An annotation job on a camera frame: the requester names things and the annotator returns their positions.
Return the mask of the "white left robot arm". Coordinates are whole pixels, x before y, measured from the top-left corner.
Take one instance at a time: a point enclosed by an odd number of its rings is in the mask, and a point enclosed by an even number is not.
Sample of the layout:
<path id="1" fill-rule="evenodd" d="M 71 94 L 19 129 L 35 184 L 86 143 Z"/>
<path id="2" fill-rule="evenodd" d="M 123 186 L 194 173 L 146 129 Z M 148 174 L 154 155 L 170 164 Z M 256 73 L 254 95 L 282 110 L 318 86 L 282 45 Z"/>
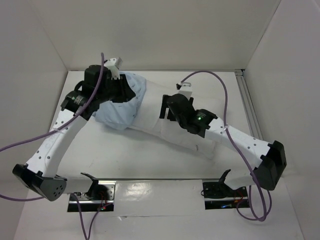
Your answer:
<path id="1" fill-rule="evenodd" d="M 99 193 L 97 178 L 89 174 L 85 179 L 58 176 L 59 165 L 78 132 L 102 103 L 125 103 L 135 96 L 116 64 L 107 61 L 104 65 L 89 66 L 84 71 L 84 79 L 61 103 L 52 128 L 54 133 L 44 139 L 25 164 L 16 164 L 12 173 L 28 189 L 51 202 L 62 194 L 75 192 L 81 192 L 88 200 L 94 199 Z"/>

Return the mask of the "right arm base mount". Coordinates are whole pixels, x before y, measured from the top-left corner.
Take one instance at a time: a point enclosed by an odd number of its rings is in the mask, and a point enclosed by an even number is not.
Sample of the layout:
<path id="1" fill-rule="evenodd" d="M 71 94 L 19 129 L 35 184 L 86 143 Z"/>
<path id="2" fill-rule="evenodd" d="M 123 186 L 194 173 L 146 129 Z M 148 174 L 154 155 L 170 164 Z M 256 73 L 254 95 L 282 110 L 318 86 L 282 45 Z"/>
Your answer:
<path id="1" fill-rule="evenodd" d="M 204 207 L 206 210 L 222 210 L 249 208 L 248 191 L 246 187 L 240 187 L 236 190 L 218 180 L 203 181 L 200 194 L 204 198 Z"/>

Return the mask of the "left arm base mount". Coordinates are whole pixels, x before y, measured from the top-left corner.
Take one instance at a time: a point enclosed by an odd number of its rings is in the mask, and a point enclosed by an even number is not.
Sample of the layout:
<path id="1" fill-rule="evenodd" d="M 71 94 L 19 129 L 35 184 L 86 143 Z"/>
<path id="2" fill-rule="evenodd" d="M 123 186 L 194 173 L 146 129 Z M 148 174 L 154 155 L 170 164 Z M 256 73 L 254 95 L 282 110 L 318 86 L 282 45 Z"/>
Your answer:
<path id="1" fill-rule="evenodd" d="M 101 212 L 113 212 L 115 190 L 115 182 L 101 181 L 91 191 L 75 192 L 74 196 L 69 197 L 67 212 L 79 212 L 77 201 L 79 202 L 80 210 L 84 213 L 93 213 L 98 210 Z"/>

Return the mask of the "light blue pillowcase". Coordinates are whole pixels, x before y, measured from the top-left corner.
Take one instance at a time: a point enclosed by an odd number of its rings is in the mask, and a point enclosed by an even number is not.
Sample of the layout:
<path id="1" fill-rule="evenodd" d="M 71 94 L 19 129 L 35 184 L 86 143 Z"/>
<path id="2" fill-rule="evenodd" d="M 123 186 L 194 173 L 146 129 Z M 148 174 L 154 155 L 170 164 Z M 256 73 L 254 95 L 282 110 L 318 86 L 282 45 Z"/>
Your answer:
<path id="1" fill-rule="evenodd" d="M 103 102 L 100 104 L 98 111 L 93 113 L 93 117 L 98 123 L 122 131 L 130 127 L 136 118 L 147 90 L 147 80 L 132 72 L 121 71 L 120 73 L 125 75 L 130 88 L 135 93 L 135 97 L 122 103 Z"/>

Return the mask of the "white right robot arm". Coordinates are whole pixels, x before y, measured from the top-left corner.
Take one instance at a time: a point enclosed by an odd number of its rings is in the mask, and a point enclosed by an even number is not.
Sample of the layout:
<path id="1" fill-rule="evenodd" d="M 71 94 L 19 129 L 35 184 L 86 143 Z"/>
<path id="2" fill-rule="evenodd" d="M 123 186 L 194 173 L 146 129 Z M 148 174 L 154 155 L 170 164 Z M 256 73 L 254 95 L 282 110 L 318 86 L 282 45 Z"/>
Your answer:
<path id="1" fill-rule="evenodd" d="M 259 140 L 232 126 L 205 109 L 194 109 L 193 99 L 182 94 L 163 95 L 160 119 L 168 113 L 170 121 L 177 121 L 180 128 L 198 135 L 205 140 L 221 143 L 237 152 L 247 160 L 249 171 L 226 170 L 220 177 L 218 190 L 223 196 L 230 196 L 241 187 L 257 184 L 268 191 L 273 191 L 287 166 L 285 149 L 282 143 Z"/>

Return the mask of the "white pillow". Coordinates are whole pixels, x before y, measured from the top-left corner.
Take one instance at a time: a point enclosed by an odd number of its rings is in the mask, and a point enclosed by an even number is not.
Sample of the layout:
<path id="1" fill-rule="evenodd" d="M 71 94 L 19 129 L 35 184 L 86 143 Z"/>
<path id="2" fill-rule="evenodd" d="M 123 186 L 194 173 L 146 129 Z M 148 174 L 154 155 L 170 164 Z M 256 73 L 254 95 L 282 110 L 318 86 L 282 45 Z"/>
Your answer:
<path id="1" fill-rule="evenodd" d="M 165 111 L 165 117 L 160 118 L 163 95 L 172 96 L 176 93 L 175 89 L 147 80 L 146 92 L 129 128 L 159 137 L 173 145 L 200 153 L 212 160 L 215 155 L 215 141 L 187 132 L 175 120 L 168 119 L 167 111 Z"/>

